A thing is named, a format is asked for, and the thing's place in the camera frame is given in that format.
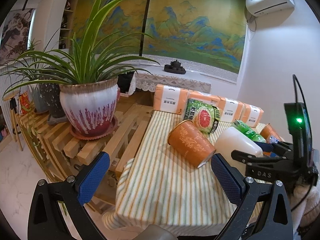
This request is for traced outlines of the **white ceramic cup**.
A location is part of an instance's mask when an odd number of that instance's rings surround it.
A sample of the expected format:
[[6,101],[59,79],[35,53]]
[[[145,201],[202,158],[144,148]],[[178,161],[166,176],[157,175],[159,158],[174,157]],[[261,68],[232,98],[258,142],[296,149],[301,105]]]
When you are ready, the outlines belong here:
[[246,137],[234,127],[225,129],[214,142],[215,153],[220,153],[229,165],[236,167],[238,161],[233,160],[233,150],[249,153],[255,157],[263,157],[263,150],[254,141]]

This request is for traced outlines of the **orange patterned paper cup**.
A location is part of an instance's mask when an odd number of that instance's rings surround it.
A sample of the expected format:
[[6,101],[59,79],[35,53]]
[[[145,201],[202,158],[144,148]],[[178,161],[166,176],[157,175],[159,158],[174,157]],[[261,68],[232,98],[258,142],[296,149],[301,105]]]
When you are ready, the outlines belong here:
[[203,166],[216,152],[191,120],[180,122],[170,131],[168,144],[196,168]]

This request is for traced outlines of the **green plastic bottle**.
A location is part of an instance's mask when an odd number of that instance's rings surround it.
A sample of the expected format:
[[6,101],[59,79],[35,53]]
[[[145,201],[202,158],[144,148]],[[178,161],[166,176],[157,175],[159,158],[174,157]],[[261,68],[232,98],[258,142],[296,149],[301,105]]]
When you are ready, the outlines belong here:
[[235,120],[232,124],[234,128],[236,128],[239,132],[244,134],[246,137],[255,142],[263,142],[266,143],[266,139],[264,139],[260,134],[251,129],[247,124],[245,124],[241,120]]

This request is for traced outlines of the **orange tissue pack far right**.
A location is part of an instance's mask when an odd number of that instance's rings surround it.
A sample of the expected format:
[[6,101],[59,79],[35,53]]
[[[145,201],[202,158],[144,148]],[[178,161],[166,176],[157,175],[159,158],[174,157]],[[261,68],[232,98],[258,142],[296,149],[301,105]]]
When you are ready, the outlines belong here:
[[264,111],[260,107],[244,103],[240,120],[251,128],[256,128],[262,119]]

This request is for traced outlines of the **orange tissue pack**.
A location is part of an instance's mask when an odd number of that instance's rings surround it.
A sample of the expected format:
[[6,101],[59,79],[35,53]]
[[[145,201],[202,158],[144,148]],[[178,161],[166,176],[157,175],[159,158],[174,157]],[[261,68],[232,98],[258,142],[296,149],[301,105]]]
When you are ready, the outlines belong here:
[[262,119],[264,111],[260,107],[244,103],[240,120],[251,128],[256,128]]
[[188,98],[207,103],[217,108],[219,107],[220,98],[216,95],[191,90],[188,94]]
[[238,100],[220,97],[217,107],[220,110],[220,121],[233,123],[240,119],[244,104]]
[[158,84],[153,99],[153,109],[167,113],[181,115],[187,99],[189,90]]

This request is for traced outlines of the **wooden slatted bench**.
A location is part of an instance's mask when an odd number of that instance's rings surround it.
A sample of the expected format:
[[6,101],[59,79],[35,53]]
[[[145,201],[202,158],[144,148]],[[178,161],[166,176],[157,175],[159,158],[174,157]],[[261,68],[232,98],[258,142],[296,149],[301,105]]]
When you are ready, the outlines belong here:
[[116,203],[118,179],[128,160],[135,157],[153,113],[153,92],[138,90],[121,96],[114,117],[115,129],[105,137],[81,140],[71,133],[71,124],[48,125],[48,114],[31,110],[17,122],[36,161],[50,181],[60,182],[89,165],[100,151],[111,164],[88,207],[102,213]]

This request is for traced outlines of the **red pot saucer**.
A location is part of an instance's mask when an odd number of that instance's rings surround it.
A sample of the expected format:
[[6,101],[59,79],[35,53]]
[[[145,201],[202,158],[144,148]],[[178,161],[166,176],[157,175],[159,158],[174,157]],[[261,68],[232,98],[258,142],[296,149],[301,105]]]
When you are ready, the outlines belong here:
[[88,134],[81,134],[73,126],[70,126],[69,131],[71,135],[80,140],[96,140],[105,137],[115,131],[118,127],[118,119],[114,115],[107,129],[99,128],[96,131],[89,132]]

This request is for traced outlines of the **striped tablecloth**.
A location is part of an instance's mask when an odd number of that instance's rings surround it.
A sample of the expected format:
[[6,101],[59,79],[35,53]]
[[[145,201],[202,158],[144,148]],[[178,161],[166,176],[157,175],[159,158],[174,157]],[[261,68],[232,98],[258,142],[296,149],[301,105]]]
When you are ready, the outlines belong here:
[[110,230],[150,224],[177,236],[218,234],[232,216],[231,204],[210,163],[195,168],[169,144],[177,114],[154,111],[136,156],[118,180],[116,206],[103,215]]

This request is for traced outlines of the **white purple flower pot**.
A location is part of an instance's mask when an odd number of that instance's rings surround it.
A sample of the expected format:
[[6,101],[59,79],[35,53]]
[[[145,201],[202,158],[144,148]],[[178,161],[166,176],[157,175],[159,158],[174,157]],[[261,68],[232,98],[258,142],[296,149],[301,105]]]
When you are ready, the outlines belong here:
[[59,85],[61,106],[81,134],[108,128],[119,98],[117,81],[114,77],[81,85]]

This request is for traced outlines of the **dark speckled flower pot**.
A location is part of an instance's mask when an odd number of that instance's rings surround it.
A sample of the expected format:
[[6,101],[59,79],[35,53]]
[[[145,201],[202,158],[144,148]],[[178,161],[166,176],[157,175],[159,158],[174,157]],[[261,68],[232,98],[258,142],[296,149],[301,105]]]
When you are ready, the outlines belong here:
[[60,102],[60,87],[55,83],[42,83],[39,85],[40,94],[47,104],[49,114],[54,118],[65,116]]

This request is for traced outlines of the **orange tissue pack far left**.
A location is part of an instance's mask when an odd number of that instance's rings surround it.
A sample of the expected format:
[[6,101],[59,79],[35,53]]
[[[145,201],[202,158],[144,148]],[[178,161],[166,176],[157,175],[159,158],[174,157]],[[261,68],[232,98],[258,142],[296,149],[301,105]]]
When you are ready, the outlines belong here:
[[187,99],[189,90],[158,84],[153,99],[153,109],[167,113],[181,115]]

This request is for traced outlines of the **lace table runner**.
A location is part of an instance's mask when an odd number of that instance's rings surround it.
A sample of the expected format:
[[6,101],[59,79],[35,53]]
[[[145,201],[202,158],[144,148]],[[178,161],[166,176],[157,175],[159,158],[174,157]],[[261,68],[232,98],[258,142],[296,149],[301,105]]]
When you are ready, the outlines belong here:
[[210,93],[211,84],[181,76],[168,76],[159,74],[149,74],[147,72],[134,72],[128,95],[132,95],[136,89],[155,92],[157,85],[178,87],[198,92]]

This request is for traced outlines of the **black teapot set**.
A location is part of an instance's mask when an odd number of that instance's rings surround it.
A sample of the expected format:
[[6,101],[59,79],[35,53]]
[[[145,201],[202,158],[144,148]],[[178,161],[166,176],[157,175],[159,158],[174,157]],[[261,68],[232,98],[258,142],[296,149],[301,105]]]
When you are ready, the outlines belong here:
[[164,66],[164,71],[173,74],[182,74],[186,73],[186,70],[182,67],[181,63],[178,60],[171,61],[170,64]]

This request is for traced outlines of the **green spider plant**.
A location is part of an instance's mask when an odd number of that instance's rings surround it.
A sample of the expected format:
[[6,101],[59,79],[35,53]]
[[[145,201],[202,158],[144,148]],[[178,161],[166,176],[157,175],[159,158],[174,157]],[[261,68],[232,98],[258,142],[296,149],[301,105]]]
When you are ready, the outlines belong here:
[[4,76],[18,75],[20,78],[4,92],[7,95],[21,87],[33,84],[54,83],[60,87],[96,84],[100,81],[116,81],[118,75],[139,69],[127,64],[128,61],[151,61],[148,57],[131,55],[123,51],[119,42],[130,37],[123,35],[113,40],[116,33],[102,39],[98,34],[105,18],[123,0],[111,0],[102,5],[95,0],[87,20],[83,37],[70,37],[71,51],[60,49],[26,50],[17,58],[18,66],[12,66]]

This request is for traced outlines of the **white air conditioner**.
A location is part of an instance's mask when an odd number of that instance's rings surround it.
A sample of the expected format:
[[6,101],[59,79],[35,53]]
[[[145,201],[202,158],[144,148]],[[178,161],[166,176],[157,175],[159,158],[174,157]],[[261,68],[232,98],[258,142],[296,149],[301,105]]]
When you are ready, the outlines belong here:
[[246,0],[247,11],[255,17],[294,7],[293,0]]

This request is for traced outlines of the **green landscape wall painting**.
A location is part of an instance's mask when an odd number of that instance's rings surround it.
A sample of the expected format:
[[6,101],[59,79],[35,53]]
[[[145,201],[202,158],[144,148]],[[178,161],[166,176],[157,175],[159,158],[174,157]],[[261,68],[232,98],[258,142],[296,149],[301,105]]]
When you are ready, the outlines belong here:
[[[78,0],[72,27],[77,39],[84,35],[94,1]],[[245,1],[121,0],[98,36],[119,40],[125,52],[161,64],[176,59],[199,72],[238,74],[246,36]]]

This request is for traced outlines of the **ink tree wall scroll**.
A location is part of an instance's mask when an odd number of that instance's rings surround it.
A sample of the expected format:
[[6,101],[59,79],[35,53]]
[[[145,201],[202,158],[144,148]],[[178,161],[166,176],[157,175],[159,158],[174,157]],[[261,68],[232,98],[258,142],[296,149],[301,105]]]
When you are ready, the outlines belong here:
[[9,12],[1,36],[1,66],[15,60],[27,49],[34,10],[25,9]]

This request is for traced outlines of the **wooden wall shelf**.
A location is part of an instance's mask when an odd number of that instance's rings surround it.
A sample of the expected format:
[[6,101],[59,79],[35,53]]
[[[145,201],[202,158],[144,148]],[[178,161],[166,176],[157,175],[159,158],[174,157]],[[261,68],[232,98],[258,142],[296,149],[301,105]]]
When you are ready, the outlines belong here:
[[66,0],[63,11],[60,34],[59,34],[59,49],[65,50],[70,48],[70,37],[73,26],[73,19],[78,0]]

